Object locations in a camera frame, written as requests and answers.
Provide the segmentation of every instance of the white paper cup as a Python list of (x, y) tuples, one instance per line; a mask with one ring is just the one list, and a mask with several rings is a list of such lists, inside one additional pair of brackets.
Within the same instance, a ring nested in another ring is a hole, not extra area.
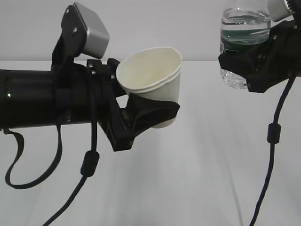
[[(181, 54), (172, 47), (145, 49), (122, 61), (116, 78), (127, 94), (178, 103), (181, 61)], [(154, 128), (169, 126), (174, 121), (175, 118)]]

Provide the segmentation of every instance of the cable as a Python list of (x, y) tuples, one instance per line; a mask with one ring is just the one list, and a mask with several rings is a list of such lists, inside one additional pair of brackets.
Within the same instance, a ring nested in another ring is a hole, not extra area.
[(9, 169), (6, 172), (5, 175), (5, 182), (8, 186), (14, 188), (14, 189), (28, 189), (28, 188), (32, 188), (35, 187), (37, 185), (39, 185), (40, 183), (42, 183), (44, 180), (46, 180), (57, 168), (58, 164), (60, 163), (60, 160), (62, 158), (62, 153), (63, 153), (63, 144), (62, 144), (62, 134), (61, 134), (61, 125), (58, 124), (56, 126), (57, 128), (57, 134), (58, 134), (58, 146), (57, 146), (57, 151), (56, 151), (56, 155), (55, 158), (53, 159), (52, 163), (50, 164), (49, 168), (36, 180), (27, 183), (27, 184), (23, 184), (23, 185), (14, 185), (11, 183), (10, 180), (10, 175), (11, 172), (15, 166), (15, 164), (18, 162), (18, 160), (20, 159), (20, 157), (23, 154), (24, 151), (24, 137), (17, 132), (12, 132), (9, 129), (4, 129), (4, 134), (11, 134), (15, 137), (16, 141), (17, 141), (17, 154), (15, 157), (14, 162), (10, 165)]
[(269, 181), (272, 176), (272, 171), (273, 171), (273, 166), (274, 166), (274, 159), (275, 159), (275, 144), (279, 143), (280, 139), (280, 132), (281, 132), (281, 126), (278, 124), (279, 116), (283, 107), (283, 104), (285, 102), (285, 99), (290, 92), (293, 83), (295, 82), (297, 73), (294, 73), (287, 82), (287, 85), (279, 99), (275, 114), (274, 114), (274, 120), (273, 123), (269, 125), (269, 131), (268, 131), (268, 141), (270, 143), (270, 155), (269, 155), (269, 167), (268, 167), (268, 172), (264, 181), (264, 185), (261, 191), (261, 194), (259, 196), (258, 202), (255, 207), (255, 212), (253, 215), (253, 218), (251, 220), (251, 223), (249, 226), (254, 226), (255, 222), (257, 220), (259, 210), (261, 207), (261, 204), (263, 202), (264, 196), (267, 192), (268, 186), (269, 186)]
[(69, 199), (67, 200), (67, 202), (64, 204), (64, 206), (61, 207), (61, 209), (56, 212), (48, 221), (46, 221), (45, 224), (43, 224), (42, 226), (48, 226), (50, 225), (53, 221), (55, 221), (55, 219), (57, 219), (72, 203), (72, 201), (74, 200), (74, 198), (76, 197), (76, 195), (79, 193), (79, 191), (81, 190), (81, 188), (83, 187), (83, 185), (85, 184), (87, 178), (86, 177), (82, 177), (79, 184), (76, 186), (76, 188), (74, 189), (74, 191), (72, 192), (71, 196), (69, 197)]
[(95, 106), (95, 99), (94, 99), (94, 92), (93, 92), (93, 77), (90, 71), (83, 65), (74, 64), (74, 68), (83, 71), (83, 75), (87, 78), (87, 91), (88, 91), (88, 98), (90, 104), (90, 117), (91, 117), (91, 151), (88, 151), (85, 155), (85, 159), (83, 161), (81, 167), (81, 174), (82, 178), (74, 191), (72, 192), (71, 196), (67, 200), (67, 202), (62, 206), (62, 208), (57, 211), (45, 224), (42, 226), (48, 226), (53, 221), (55, 221), (64, 211), (71, 205), (83, 185), (85, 184), (88, 177), (93, 176), (95, 169), (97, 167), (97, 163), (99, 160), (99, 153), (96, 151), (97, 149), (97, 117), (96, 117), (96, 106)]

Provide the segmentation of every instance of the white table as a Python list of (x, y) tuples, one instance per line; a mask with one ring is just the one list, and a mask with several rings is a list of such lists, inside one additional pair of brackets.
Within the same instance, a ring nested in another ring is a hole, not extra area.
[[(50, 62), (1, 62), (0, 68), (49, 70)], [(285, 83), (265, 94), (234, 90), (222, 82), (218, 62), (183, 62), (181, 80), (176, 122), (144, 132), (132, 150), (114, 153), (99, 128), (97, 171), (52, 225), (239, 226), (239, 212), (249, 225), (269, 161), (268, 124)], [(281, 141), (257, 226), (301, 225), (300, 87), (297, 79), (280, 115)], [(24, 135), (25, 150), (12, 181), (26, 183), (51, 163), (56, 129), (15, 131)], [(90, 125), (64, 126), (62, 133), (57, 170), (22, 191), (5, 184), (16, 142), (0, 134), (0, 225), (39, 226), (65, 203), (81, 177)]]

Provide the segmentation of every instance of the cup rim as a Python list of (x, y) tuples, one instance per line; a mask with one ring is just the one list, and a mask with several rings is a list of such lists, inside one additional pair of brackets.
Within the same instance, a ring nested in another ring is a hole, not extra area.
[(162, 81), (161, 84), (159, 84), (158, 86), (152, 86), (152, 87), (148, 87), (148, 88), (143, 88), (143, 89), (128, 89), (126, 87), (124, 87), (123, 85), (121, 85), (121, 87), (125, 90), (128, 91), (129, 93), (133, 93), (133, 94), (141, 94), (141, 93), (147, 93), (147, 92), (151, 92), (154, 91), (156, 89), (161, 88), (162, 86), (164, 86), (167, 83), (172, 82), (173, 80), (175, 80), (177, 77), (179, 77), (181, 74), (181, 71), (178, 71), (173, 77), (169, 78), (169, 80), (166, 81), (166, 83), (164, 83), (164, 81)]
[[(175, 52), (180, 56), (180, 65), (179, 65), (172, 73), (170, 73), (167, 77), (165, 77), (165, 78), (163, 78), (163, 79), (160, 79), (159, 81), (157, 81), (157, 82), (155, 82), (155, 83), (153, 83), (153, 84), (151, 84), (151, 85), (143, 86), (143, 87), (135, 88), (135, 89), (129, 89), (129, 88), (126, 88), (125, 86), (123, 86), (123, 85), (120, 83), (120, 81), (118, 80), (118, 69), (119, 69), (119, 66), (122, 65), (122, 64), (124, 64), (128, 59), (132, 58), (133, 56), (135, 56), (135, 55), (137, 55), (137, 54), (139, 54), (139, 53), (143, 53), (143, 52), (145, 52), (145, 51), (152, 50), (152, 49), (158, 49), (158, 48), (168, 48), (168, 49), (172, 49), (173, 51), (175, 51)], [(153, 87), (153, 86), (156, 86), (156, 85), (162, 83), (162, 82), (165, 81), (165, 80), (169, 80), (170, 77), (174, 76), (174, 74), (177, 76), (177, 74), (178, 74), (177, 72), (178, 72), (178, 71), (180, 70), (180, 68), (181, 68), (181, 61), (183, 61), (182, 55), (180, 54), (180, 52), (179, 52), (177, 49), (175, 49), (175, 48), (173, 48), (173, 47), (169, 47), (169, 46), (158, 46), (158, 47), (146, 48), (146, 49), (140, 50), (140, 51), (138, 51), (138, 52), (136, 52), (136, 53), (133, 53), (132, 55), (130, 55), (130, 56), (128, 56), (127, 58), (125, 58), (125, 59), (119, 64), (119, 66), (117, 67), (117, 70), (116, 70), (116, 79), (117, 79), (118, 83), (119, 83), (122, 87), (124, 87), (124, 88), (126, 88), (126, 89), (128, 89), (128, 90), (131, 90), (131, 91), (136, 91), (136, 90), (139, 91), (139, 90), (142, 90), (142, 89), (148, 89), (148, 88), (151, 88), (151, 87)]]

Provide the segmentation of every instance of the water bottle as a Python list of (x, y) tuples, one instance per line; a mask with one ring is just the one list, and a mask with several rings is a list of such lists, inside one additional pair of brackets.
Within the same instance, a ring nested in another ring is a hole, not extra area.
[[(267, 0), (230, 0), (222, 15), (220, 53), (242, 52), (269, 38), (271, 20)], [(235, 89), (247, 89), (246, 80), (221, 69), (223, 81)]]

